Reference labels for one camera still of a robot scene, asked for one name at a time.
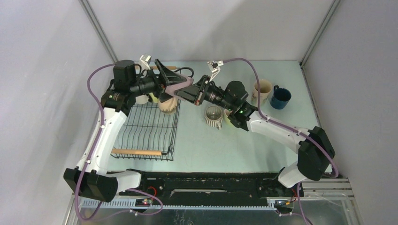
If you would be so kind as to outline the yellow-green cup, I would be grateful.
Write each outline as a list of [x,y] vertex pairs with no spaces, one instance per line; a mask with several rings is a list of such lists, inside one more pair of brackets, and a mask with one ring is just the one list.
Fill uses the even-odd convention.
[[149,98],[151,99],[152,103],[159,103],[159,99],[153,93],[149,93]]

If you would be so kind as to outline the dark blue mug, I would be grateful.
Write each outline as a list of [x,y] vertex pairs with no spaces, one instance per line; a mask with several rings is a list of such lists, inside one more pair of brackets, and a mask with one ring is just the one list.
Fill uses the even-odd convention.
[[277,110],[282,110],[291,100],[291,97],[292,94],[289,90],[275,85],[273,87],[273,95],[270,100],[270,105]]

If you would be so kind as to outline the light green cup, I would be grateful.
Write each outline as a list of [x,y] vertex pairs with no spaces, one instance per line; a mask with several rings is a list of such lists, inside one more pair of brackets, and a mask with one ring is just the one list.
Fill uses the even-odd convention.
[[232,125],[231,120],[229,119],[229,116],[233,113],[232,110],[224,109],[224,120],[228,125]]

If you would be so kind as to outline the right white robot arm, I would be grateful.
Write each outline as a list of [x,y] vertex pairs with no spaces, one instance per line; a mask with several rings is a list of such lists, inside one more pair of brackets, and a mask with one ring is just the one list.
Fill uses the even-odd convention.
[[273,183],[273,190],[279,196],[287,195],[292,187],[306,179],[319,181],[326,176],[331,166],[330,177],[338,176],[333,163],[335,151],[321,127],[312,129],[291,127],[270,116],[262,115],[258,107],[247,102],[248,93],[240,81],[231,81],[225,89],[217,87],[207,75],[193,83],[185,82],[166,88],[166,93],[194,105],[207,101],[231,113],[228,118],[236,128],[269,137],[297,154],[295,163],[283,168]]

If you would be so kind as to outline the mauve cup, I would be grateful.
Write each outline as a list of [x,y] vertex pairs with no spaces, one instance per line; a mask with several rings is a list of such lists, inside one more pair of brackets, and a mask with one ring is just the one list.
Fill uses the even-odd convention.
[[185,87],[188,87],[188,86],[192,85],[193,81],[194,81],[193,78],[190,78],[190,77],[187,77],[187,76],[184,76],[184,75],[178,75],[177,76],[177,80],[173,81],[172,84],[168,85],[165,88],[165,93],[170,95],[170,96],[172,96],[172,97],[181,99],[180,97],[177,96],[177,94],[175,92],[180,90],[180,89],[182,89],[182,88],[185,88]]

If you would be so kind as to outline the white ribbed mug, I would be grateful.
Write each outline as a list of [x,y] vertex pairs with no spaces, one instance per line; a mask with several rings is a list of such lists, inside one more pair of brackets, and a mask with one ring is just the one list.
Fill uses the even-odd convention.
[[205,110],[204,121],[209,127],[221,130],[223,122],[223,110],[215,105],[209,106]]

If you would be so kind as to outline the seashell coral print mug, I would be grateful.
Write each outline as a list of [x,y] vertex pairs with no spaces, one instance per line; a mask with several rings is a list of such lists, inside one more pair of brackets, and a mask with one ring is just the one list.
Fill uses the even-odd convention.
[[260,105],[263,105],[268,99],[272,89],[273,85],[269,80],[259,79],[259,82],[255,82],[251,97],[253,105],[258,107],[258,101],[260,102]]

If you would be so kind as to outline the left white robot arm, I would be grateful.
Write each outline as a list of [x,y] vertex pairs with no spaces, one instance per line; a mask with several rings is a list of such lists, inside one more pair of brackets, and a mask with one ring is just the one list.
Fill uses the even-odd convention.
[[111,64],[114,78],[101,98],[97,98],[91,90],[93,75],[89,76],[87,88],[98,105],[99,115],[81,159],[75,168],[67,168],[63,174],[75,195],[110,202],[118,193],[129,188],[137,195],[148,191],[148,182],[141,178],[141,173],[126,170],[108,174],[107,165],[119,131],[137,97],[153,93],[162,98],[165,94],[171,94],[174,86],[181,88],[193,83],[192,76],[172,71],[159,60],[155,60],[155,65],[159,71],[157,74],[149,65],[136,64],[132,60]]

